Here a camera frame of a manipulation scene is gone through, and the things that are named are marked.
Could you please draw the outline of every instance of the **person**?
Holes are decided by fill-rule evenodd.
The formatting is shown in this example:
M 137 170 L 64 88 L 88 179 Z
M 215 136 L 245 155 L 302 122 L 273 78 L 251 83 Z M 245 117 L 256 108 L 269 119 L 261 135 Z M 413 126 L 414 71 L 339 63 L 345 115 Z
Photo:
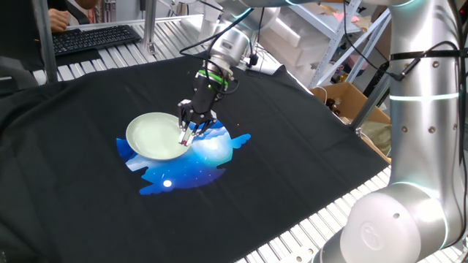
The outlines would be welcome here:
M 99 0 L 76 0 L 77 4 L 84 9 L 92 9 Z M 48 0 L 50 29 L 52 33 L 61 33 L 67 29 L 69 13 L 67 11 L 67 0 Z

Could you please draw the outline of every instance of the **black keyboard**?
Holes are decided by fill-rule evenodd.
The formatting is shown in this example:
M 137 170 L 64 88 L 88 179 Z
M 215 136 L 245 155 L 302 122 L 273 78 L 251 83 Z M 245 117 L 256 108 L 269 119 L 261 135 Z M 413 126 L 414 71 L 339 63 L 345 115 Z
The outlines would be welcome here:
M 122 45 L 141 39 L 140 35 L 129 26 L 113 26 L 89 31 L 75 29 L 62 34 L 53 34 L 52 38 L 56 56 Z

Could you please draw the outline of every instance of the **desk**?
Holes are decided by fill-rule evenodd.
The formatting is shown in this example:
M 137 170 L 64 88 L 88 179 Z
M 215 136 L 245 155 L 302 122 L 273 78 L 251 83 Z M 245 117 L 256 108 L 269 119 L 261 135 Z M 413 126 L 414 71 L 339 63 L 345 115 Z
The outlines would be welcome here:
M 104 71 L 112 68 L 122 68 L 138 64 L 147 64 L 155 61 L 163 61 L 180 57 L 178 51 L 197 40 L 197 24 L 201 23 L 200 16 L 163 18 L 156 20 L 156 46 L 159 49 L 155 56 L 141 50 L 139 45 L 128 44 L 109 47 L 99 50 L 102 59 L 86 61 L 79 64 L 60 66 L 58 78 L 60 81 L 74 80 L 86 74 Z M 79 28 L 94 29 L 103 26 L 113 26 L 122 23 L 111 23 L 106 25 L 87 25 Z M 136 20 L 124 24 L 130 25 L 143 37 L 143 21 Z M 197 47 L 194 53 L 204 51 L 203 47 Z M 45 83 L 43 71 L 33 72 L 39 83 Z M 384 169 L 378 175 L 357 187 L 343 197 L 325 206 L 318 213 L 296 224 L 290 230 L 272 239 L 259 248 L 252 248 L 253 252 L 238 262 L 242 263 L 271 263 L 271 262 L 310 262 L 326 240 L 330 239 L 347 222 L 347 215 L 351 207 L 363 195 L 379 188 L 386 187 L 390 180 L 390 169 Z M 456 248 L 447 248 L 438 251 L 422 262 L 454 262 L 461 254 Z

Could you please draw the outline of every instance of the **shelf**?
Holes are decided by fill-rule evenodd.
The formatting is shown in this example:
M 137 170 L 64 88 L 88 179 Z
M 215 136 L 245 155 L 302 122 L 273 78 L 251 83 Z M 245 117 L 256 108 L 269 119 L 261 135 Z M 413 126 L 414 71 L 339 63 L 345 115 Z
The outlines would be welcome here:
M 343 11 L 343 4 L 327 3 L 327 5 L 331 6 L 334 9 Z M 308 11 L 307 8 L 303 7 L 302 5 L 290 6 L 290 9 L 292 9 L 295 13 L 300 15 L 303 19 L 305 19 L 315 28 L 324 33 L 324 35 L 326 35 L 327 37 L 333 39 L 337 36 L 340 22 L 338 22 L 338 20 L 334 16 L 325 14 L 316 15 Z M 358 28 L 352 23 L 349 26 L 347 26 L 346 30 L 347 33 L 357 33 L 362 31 L 360 28 Z

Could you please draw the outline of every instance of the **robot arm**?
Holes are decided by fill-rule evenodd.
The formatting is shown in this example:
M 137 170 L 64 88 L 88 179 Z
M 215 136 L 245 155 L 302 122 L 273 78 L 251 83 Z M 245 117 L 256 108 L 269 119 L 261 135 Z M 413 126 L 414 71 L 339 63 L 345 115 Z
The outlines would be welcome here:
M 252 7 L 279 7 L 310 0 L 219 0 L 223 31 Z M 448 0 L 368 0 L 392 14 L 390 68 L 399 74 L 441 42 L 459 49 L 457 19 Z M 260 27 L 276 19 L 265 8 Z M 223 34 L 195 79 L 192 101 L 179 104 L 181 143 L 188 145 L 216 122 L 213 104 L 228 92 L 237 66 L 260 24 L 255 9 Z M 436 50 L 453 50 L 438 45 Z M 314 263 L 414 263 L 452 245 L 465 232 L 464 187 L 458 160 L 458 57 L 427 52 L 402 81 L 392 80 L 392 175 L 388 187 L 358 200 L 347 225 L 317 253 Z M 196 127 L 190 131 L 189 124 Z

